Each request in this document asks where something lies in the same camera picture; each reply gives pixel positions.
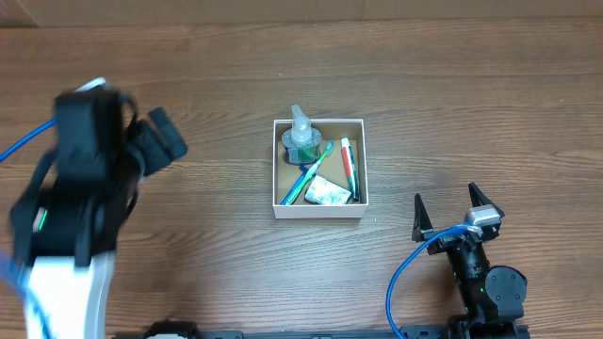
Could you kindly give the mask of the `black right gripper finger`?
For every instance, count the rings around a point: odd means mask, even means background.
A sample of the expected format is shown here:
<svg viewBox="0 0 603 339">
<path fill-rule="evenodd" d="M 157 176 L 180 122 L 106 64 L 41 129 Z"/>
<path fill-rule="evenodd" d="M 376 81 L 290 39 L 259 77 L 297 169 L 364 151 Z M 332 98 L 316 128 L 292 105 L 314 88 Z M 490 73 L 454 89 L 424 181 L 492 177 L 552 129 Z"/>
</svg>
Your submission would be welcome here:
<svg viewBox="0 0 603 339">
<path fill-rule="evenodd" d="M 434 230 L 425 205 L 418 193 L 414 196 L 414 208 L 412 240 L 415 242 L 427 241 L 433 237 Z"/>
<path fill-rule="evenodd" d="M 505 213 L 494 202 L 492 202 L 474 182 L 470 182 L 468 184 L 468 190 L 473 207 L 492 205 L 502 218 L 505 217 Z"/>
</svg>

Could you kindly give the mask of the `blue toothpaste tube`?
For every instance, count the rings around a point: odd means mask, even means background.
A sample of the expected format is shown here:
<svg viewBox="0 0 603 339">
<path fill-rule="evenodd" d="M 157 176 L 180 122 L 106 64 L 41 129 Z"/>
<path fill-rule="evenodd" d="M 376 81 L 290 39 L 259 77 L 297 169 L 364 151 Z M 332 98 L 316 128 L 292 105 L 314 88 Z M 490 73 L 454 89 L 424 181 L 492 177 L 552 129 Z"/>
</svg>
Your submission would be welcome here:
<svg viewBox="0 0 603 339">
<path fill-rule="evenodd" d="M 359 181 L 357 177 L 357 171 L 355 167 L 355 160 L 353 150 L 350 144 L 350 140 L 347 137 L 341 139 L 341 153 L 344 160 L 344 168 L 348 176 L 350 183 L 350 192 L 352 198 L 359 202 L 360 201 L 360 190 Z"/>
</svg>

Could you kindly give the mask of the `green soap packet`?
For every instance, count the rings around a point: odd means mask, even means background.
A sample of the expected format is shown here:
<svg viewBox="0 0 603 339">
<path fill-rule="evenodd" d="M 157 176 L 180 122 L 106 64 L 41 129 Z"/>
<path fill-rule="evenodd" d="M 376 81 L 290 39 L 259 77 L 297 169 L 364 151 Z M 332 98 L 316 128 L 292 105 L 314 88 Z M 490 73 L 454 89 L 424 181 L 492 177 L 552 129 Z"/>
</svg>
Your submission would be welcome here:
<svg viewBox="0 0 603 339">
<path fill-rule="evenodd" d="M 351 198 L 346 188 L 332 183 L 322 176 L 315 176 L 304 194 L 307 202 L 319 205 L 345 205 Z"/>
</svg>

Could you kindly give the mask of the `green toothbrush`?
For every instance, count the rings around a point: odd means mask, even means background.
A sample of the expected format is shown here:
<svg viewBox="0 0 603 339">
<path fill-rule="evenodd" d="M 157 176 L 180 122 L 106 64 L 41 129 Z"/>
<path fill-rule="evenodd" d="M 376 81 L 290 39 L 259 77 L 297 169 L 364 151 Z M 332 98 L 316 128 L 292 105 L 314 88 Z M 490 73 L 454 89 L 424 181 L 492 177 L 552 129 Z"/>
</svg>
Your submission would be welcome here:
<svg viewBox="0 0 603 339">
<path fill-rule="evenodd" d="M 301 186 L 301 192 L 303 188 L 305 187 L 305 185 L 315 176 L 316 172 L 318 171 L 318 168 L 320 167 L 321 163 L 323 162 L 323 160 L 328 157 L 334 149 L 334 140 L 333 139 L 329 139 L 325 145 L 324 148 L 324 152 L 323 154 L 320 156 L 320 158 L 309 168 L 305 178 L 304 178 L 304 182 L 302 183 Z"/>
</svg>

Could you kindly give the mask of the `blue disposable razor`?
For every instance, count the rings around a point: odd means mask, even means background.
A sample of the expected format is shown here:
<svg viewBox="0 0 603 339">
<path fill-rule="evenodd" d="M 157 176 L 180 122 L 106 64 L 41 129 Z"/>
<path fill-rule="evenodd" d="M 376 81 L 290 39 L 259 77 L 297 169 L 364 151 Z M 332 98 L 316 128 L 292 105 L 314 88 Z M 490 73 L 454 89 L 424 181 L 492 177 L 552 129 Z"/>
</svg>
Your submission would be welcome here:
<svg viewBox="0 0 603 339">
<path fill-rule="evenodd" d="M 297 179 L 295 184 L 290 188 L 287 192 L 283 200 L 281 201 L 281 205 L 290 205 L 298 199 L 300 192 L 302 191 L 302 183 L 304 182 L 304 178 L 308 172 L 308 168 L 306 166 L 300 165 L 299 170 L 301 171 L 300 177 Z"/>
</svg>

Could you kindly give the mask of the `clear soap pump bottle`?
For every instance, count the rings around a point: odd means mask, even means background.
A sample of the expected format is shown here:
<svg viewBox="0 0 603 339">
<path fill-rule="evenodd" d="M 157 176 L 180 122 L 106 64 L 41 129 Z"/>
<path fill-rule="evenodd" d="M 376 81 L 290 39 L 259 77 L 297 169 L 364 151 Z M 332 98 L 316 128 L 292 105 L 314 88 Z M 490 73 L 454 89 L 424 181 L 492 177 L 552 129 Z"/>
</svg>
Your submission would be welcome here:
<svg viewBox="0 0 603 339">
<path fill-rule="evenodd" d="M 291 111 L 291 127 L 281 137 L 285 161 L 290 165 L 315 163 L 320 157 L 322 135 L 298 105 L 291 106 Z"/>
</svg>

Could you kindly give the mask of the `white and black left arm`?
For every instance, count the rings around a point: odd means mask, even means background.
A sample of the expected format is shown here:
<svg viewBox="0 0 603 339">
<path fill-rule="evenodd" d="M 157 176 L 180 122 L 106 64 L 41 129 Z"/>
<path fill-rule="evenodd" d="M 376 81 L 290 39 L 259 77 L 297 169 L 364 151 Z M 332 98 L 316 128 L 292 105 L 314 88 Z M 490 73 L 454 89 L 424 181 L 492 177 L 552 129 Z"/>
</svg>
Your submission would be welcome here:
<svg viewBox="0 0 603 339">
<path fill-rule="evenodd" d="M 118 234 L 139 183 L 187 153 L 165 110 L 138 118 L 133 96 L 95 78 L 59 94 L 57 141 L 10 209 L 7 280 L 22 298 L 30 338 L 102 338 Z"/>
</svg>

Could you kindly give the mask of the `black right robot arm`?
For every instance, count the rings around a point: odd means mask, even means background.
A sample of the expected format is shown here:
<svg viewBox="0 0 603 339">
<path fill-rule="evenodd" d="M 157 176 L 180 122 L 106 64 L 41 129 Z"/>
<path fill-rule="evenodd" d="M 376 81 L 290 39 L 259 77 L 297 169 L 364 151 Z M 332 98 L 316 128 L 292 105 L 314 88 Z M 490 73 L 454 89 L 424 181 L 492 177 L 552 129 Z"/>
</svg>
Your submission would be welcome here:
<svg viewBox="0 0 603 339">
<path fill-rule="evenodd" d="M 439 331 L 449 339 L 527 339 L 529 328 L 519 325 L 524 316 L 527 278 L 510 266 L 493 266 L 484 244 L 499 236 L 504 212 L 479 187 L 468 185 L 472 207 L 466 212 L 467 228 L 459 235 L 438 237 L 419 194 L 415 194 L 415 219 L 412 239 L 429 242 L 430 255 L 448 257 L 458 285 L 465 313 L 453 315 Z"/>
</svg>

